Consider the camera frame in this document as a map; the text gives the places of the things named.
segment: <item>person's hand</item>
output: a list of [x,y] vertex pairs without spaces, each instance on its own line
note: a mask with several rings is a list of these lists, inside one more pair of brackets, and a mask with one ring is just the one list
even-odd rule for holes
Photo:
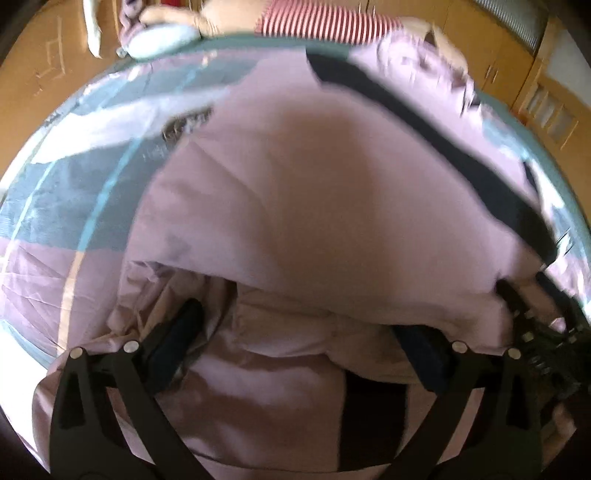
[[144,25],[168,23],[196,27],[198,17],[198,13],[188,8],[150,5],[141,12],[139,21]]
[[562,403],[552,412],[552,420],[555,431],[542,444],[544,467],[556,458],[577,430],[573,418]]

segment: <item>teal fabric trim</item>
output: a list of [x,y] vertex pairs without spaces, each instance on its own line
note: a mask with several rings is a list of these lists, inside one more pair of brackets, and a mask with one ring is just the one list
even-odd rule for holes
[[51,363],[55,360],[55,357],[48,355],[44,351],[38,349],[35,345],[18,333],[18,331],[5,320],[0,320],[0,328],[12,336],[20,345],[20,347],[25,350],[33,360],[35,360],[45,369],[48,369]]
[[[193,53],[196,51],[204,51],[204,50],[224,50],[230,48],[296,48],[302,47],[308,51],[312,51],[314,53],[323,53],[326,55],[331,55],[333,57],[337,57],[340,59],[347,58],[349,54],[349,50],[351,49],[351,45],[342,44],[342,43],[334,43],[334,42],[327,42],[327,41],[319,41],[319,40],[307,40],[305,38],[292,38],[292,37],[261,37],[254,34],[236,34],[236,35],[228,35],[226,37],[219,37],[219,38],[210,38],[206,40],[196,40],[191,42],[189,45],[186,45],[174,52],[169,52],[163,54],[162,57],[169,57],[173,55],[178,55],[182,53]],[[149,60],[144,61],[135,61],[131,59],[126,59],[125,62],[118,64],[115,67],[115,71],[123,70],[128,68],[131,65],[135,65],[138,63],[149,63],[151,61],[156,60],[157,58],[162,57],[154,57]]]
[[535,134],[513,116],[504,103],[483,92],[478,92],[478,96],[483,103],[489,105],[515,131],[522,141],[526,152],[529,154],[529,158],[522,158],[522,160],[537,162],[552,182],[572,218],[579,239],[583,243],[583,249],[587,258],[591,258],[591,230],[589,229],[589,221],[556,160],[540,144]]

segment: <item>pink blanket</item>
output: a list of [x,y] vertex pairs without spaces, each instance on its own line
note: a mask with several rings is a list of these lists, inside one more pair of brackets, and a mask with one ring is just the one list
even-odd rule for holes
[[[557,316],[532,281],[553,242],[521,163],[439,83],[383,69],[376,49],[356,56],[360,69],[304,51],[263,60],[180,141],[135,218],[111,333],[87,345],[119,348],[186,298],[203,302],[206,334],[158,400],[217,478],[373,478],[384,465],[337,473],[350,374],[412,385],[402,445],[433,401],[388,325],[502,352],[512,320],[499,277],[543,320]],[[37,390],[42,455],[62,363]]]

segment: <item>wooden cabinet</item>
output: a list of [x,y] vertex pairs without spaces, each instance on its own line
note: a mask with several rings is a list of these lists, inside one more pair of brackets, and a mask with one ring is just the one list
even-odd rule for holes
[[102,59],[88,50],[80,0],[49,0],[0,66],[0,175],[58,106],[116,59],[120,0],[101,2]]
[[512,107],[534,64],[534,58],[508,31],[496,56],[484,91]]
[[368,11],[389,17],[416,17],[443,28],[452,0],[370,0]]
[[501,49],[504,29],[469,0],[453,0],[443,32],[466,57],[478,88],[484,88]]
[[511,107],[534,63],[527,49],[469,0],[453,0],[443,32],[466,57],[477,87]]

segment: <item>wooden door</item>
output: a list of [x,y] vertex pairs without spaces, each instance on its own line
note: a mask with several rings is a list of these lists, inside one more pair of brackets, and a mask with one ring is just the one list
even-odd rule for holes
[[484,91],[511,108],[534,64],[534,58],[509,31],[503,31],[503,35],[495,67],[488,77]]
[[443,31],[466,57],[468,73],[476,85],[483,88],[493,71],[505,30],[471,1],[453,0]]
[[416,17],[443,28],[452,0],[370,0],[368,11],[389,17]]
[[115,61],[120,0],[98,12],[102,59],[88,50],[80,0],[50,0],[33,17],[0,66],[0,175],[49,114]]
[[574,132],[554,157],[560,170],[566,176],[581,207],[589,219],[591,218],[591,112],[586,109],[584,116],[577,116],[578,124]]

